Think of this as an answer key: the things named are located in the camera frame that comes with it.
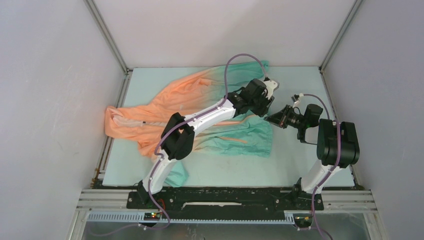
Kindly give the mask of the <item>aluminium frame rail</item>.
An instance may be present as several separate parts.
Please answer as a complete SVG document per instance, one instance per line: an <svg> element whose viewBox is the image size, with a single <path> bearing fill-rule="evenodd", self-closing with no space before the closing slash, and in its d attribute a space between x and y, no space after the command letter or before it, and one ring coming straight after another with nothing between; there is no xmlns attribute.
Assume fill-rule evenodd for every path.
<svg viewBox="0 0 424 240"><path fill-rule="evenodd" d="M165 187L156 203L143 203L134 187L84 189L74 221L168 224L290 224L305 228L320 214L377 213L369 190L324 189L295 199L286 187Z"/></svg>

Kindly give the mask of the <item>teal and orange jacket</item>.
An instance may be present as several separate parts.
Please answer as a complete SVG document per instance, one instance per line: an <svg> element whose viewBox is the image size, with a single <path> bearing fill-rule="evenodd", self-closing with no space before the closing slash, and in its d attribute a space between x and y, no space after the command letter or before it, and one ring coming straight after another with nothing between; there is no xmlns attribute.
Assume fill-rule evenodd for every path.
<svg viewBox="0 0 424 240"><path fill-rule="evenodd" d="M229 106L231 92L240 91L253 79L263 79L268 69L267 60L216 66L172 81L148 104L108 106L105 134L135 142L140 155L154 163L172 115L179 113L186 125L195 126L204 125L209 117L209 127L196 131L193 152L267 158L273 145L268 122L251 111L227 118L217 118L217 114Z"/></svg>

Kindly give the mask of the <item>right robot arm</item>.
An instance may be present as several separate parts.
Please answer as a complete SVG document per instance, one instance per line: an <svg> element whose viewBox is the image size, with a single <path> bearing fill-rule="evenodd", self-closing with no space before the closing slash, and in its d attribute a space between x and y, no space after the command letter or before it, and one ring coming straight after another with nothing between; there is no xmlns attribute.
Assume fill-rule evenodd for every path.
<svg viewBox="0 0 424 240"><path fill-rule="evenodd" d="M322 113L323 109L316 104L308 104L304 113L296 113L294 107L286 105L279 112L265 117L267 122L279 128L296 129L296 138L301 143L316 146L315 164L292 189L290 201L297 209L308 206L335 173L359 160L360 147L355 124L324 119L321 118Z"/></svg>

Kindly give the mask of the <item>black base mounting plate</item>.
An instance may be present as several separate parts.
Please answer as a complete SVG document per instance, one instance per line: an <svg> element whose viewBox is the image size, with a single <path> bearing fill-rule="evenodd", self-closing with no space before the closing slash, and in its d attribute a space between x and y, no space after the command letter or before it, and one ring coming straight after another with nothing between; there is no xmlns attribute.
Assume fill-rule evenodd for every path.
<svg viewBox="0 0 424 240"><path fill-rule="evenodd" d="M129 192L127 209L162 207L172 221L284 221L290 211L324 210L320 194L314 200L293 198L288 187L164 187L143 204L137 190Z"/></svg>

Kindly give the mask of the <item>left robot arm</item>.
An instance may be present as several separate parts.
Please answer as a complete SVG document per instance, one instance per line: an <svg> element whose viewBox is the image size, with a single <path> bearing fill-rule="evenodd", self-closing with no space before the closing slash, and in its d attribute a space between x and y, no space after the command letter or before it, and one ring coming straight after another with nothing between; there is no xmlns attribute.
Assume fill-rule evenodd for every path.
<svg viewBox="0 0 424 240"><path fill-rule="evenodd" d="M138 201L145 208L153 208L158 202L158 194L174 165L186 158L193 149L195 137L218 123L233 119L251 111L263 117L274 101L274 92L279 83L265 77L254 78L247 86L236 91L227 91L216 104L189 115L174 113L167 122L158 145L154 149L154 164L141 180L136 192Z"/></svg>

